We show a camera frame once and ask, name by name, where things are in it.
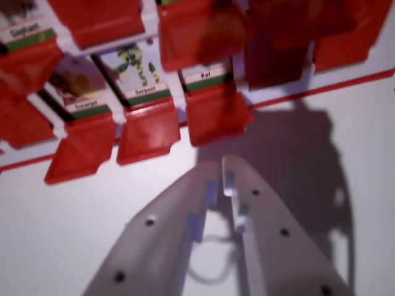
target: red plastic tile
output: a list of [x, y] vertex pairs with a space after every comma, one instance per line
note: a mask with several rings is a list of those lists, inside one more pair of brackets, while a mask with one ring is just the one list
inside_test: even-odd
[[166, 71], [232, 56], [255, 33], [251, 20], [231, 1], [180, 0], [160, 6], [159, 15], [160, 57]]
[[262, 33], [244, 50], [246, 79], [250, 89], [264, 88], [302, 77], [308, 46], [280, 51]]
[[45, 176], [47, 184], [93, 175], [110, 159], [116, 124], [111, 113], [69, 123], [68, 136], [62, 139]]
[[363, 62], [376, 43], [392, 0], [360, 0], [354, 15], [360, 24], [355, 30], [317, 41], [315, 45], [315, 71]]
[[51, 76], [63, 53], [55, 37], [0, 56], [0, 81], [18, 95], [37, 92]]
[[252, 113], [234, 83], [185, 94], [189, 138], [193, 146], [244, 133]]
[[13, 148], [54, 138], [52, 126], [24, 97], [13, 96], [0, 82], [0, 139]]
[[277, 49], [290, 49], [355, 28], [353, 2], [249, 0], [249, 7], [254, 23], [267, 34], [273, 45]]
[[120, 165], [168, 154], [180, 140], [178, 114], [171, 97], [130, 107], [125, 112], [117, 162]]
[[49, 2], [81, 48], [144, 32], [139, 0]]

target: snake illustration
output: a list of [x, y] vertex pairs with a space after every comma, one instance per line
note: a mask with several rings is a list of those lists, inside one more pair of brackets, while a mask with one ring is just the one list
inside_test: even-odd
[[[148, 84], [148, 81], [147, 76], [144, 74], [143, 53], [141, 52], [140, 48], [135, 43], [132, 43], [127, 47], [118, 49], [117, 55], [125, 62], [114, 68], [113, 71], [116, 74], [121, 74], [126, 71], [129, 66], [135, 67], [138, 71], [138, 76], [140, 77], [143, 86], [146, 86]], [[155, 82], [158, 83], [160, 81], [160, 78], [158, 73], [156, 72], [154, 64], [149, 62], [148, 69], [152, 73]]]

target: animal picture card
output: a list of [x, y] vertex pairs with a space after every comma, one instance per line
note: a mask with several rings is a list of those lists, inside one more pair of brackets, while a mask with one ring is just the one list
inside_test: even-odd
[[160, 62], [158, 37], [101, 53], [98, 59], [109, 83], [119, 90], [126, 105], [170, 96]]
[[0, 0], [0, 43], [8, 51], [55, 36], [34, 0]]
[[75, 119], [108, 112], [106, 98], [115, 97], [90, 57], [68, 54], [60, 61], [44, 89]]
[[210, 65], [195, 65], [178, 72], [187, 91], [206, 88], [233, 79], [231, 58]]

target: white surface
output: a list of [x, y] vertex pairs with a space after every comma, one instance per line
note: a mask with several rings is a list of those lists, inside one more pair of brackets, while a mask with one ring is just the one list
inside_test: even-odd
[[27, 146], [23, 149], [14, 149], [7, 141], [0, 140], [0, 149], [5, 152], [0, 154], [0, 167], [53, 154], [59, 143], [60, 139], [53, 139], [40, 142], [37, 145]]
[[185, 104], [184, 89], [177, 71], [165, 72], [165, 79], [168, 89], [173, 97], [174, 103], [181, 101]]
[[[95, 176], [55, 186], [43, 182], [50, 161], [3, 172], [0, 295], [82, 294], [131, 217], [196, 160], [238, 154], [342, 277], [354, 275], [357, 295], [393, 296], [394, 87], [388, 78], [307, 97], [308, 109], [285, 102], [255, 110], [243, 137], [200, 149], [182, 128], [169, 155], [135, 165], [118, 166], [114, 147]], [[230, 203], [219, 196], [205, 242], [194, 247], [184, 295], [247, 295], [240, 292], [245, 270], [236, 265], [241, 239], [231, 235], [230, 220]]]

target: black dot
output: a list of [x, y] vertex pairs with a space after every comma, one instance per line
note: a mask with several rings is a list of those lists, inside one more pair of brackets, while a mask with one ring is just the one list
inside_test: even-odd
[[286, 228], [281, 228], [281, 229], [280, 229], [280, 234], [281, 234], [282, 236], [288, 237], [288, 236], [290, 235], [290, 232], [289, 232], [289, 230], [286, 229]]
[[155, 220], [152, 218], [149, 218], [146, 220], [146, 226], [152, 226], [155, 224]]
[[328, 285], [322, 285], [321, 286], [321, 293], [322, 293], [322, 295], [330, 296], [330, 295], [332, 295], [332, 290]]
[[126, 278], [125, 273], [123, 271], [118, 271], [114, 276], [114, 282], [120, 284], [125, 280], [125, 278]]

